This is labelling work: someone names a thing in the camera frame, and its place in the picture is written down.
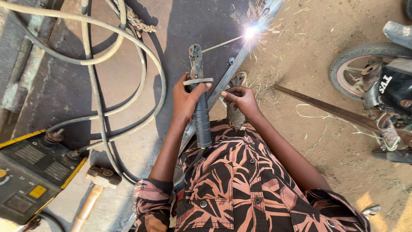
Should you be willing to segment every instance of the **motorcycle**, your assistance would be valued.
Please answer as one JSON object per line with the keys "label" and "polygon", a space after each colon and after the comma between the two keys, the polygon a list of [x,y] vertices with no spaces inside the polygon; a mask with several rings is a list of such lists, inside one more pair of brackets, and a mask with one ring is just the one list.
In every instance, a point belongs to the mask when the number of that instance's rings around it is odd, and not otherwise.
{"label": "motorcycle", "polygon": [[[406,12],[412,19],[412,0]],[[412,26],[389,21],[383,33],[392,43],[368,43],[340,55],[330,68],[330,81],[344,95],[363,101],[364,115],[375,121],[384,144],[378,159],[412,164]]]}

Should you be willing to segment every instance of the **bright arc light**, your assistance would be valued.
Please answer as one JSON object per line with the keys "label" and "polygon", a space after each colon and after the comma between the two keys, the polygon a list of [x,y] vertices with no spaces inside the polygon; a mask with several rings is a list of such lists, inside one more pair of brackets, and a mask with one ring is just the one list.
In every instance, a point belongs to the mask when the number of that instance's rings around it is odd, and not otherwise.
{"label": "bright arc light", "polygon": [[256,27],[248,27],[246,29],[245,39],[249,40],[253,38],[257,32],[258,32],[258,29]]}

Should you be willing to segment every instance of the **hand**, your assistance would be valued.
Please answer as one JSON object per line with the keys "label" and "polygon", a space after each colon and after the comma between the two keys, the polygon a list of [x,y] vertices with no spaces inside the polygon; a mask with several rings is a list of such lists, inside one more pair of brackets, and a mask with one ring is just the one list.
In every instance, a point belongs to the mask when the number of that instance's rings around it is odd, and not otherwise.
{"label": "hand", "polygon": [[212,87],[212,83],[199,83],[191,93],[186,92],[183,82],[190,73],[185,73],[173,87],[173,119],[187,124],[193,116],[200,96]]}
{"label": "hand", "polygon": [[249,88],[236,85],[226,91],[222,91],[221,95],[225,98],[223,102],[225,102],[227,106],[234,102],[235,105],[233,109],[239,109],[248,122],[262,114],[256,103],[253,91]]}

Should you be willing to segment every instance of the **hammer head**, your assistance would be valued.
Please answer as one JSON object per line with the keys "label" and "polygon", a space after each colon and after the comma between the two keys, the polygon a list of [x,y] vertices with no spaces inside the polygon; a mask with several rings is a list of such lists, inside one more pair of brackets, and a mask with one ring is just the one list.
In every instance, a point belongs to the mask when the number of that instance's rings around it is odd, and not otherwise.
{"label": "hammer head", "polygon": [[116,175],[112,170],[98,168],[96,166],[92,166],[87,170],[86,179],[93,181],[95,185],[111,187],[113,189],[115,189],[122,181],[122,178]]}

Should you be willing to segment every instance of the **wooden hammer handle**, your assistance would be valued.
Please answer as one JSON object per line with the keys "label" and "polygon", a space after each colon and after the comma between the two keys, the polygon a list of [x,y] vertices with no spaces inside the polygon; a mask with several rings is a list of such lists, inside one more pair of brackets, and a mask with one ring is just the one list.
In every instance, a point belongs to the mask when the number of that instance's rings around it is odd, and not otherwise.
{"label": "wooden hammer handle", "polygon": [[75,223],[72,226],[70,232],[80,232],[90,216],[91,211],[96,205],[97,199],[99,199],[102,194],[104,187],[100,185],[94,185],[91,189],[89,196],[87,197],[85,203],[83,204],[82,210],[76,216]]}

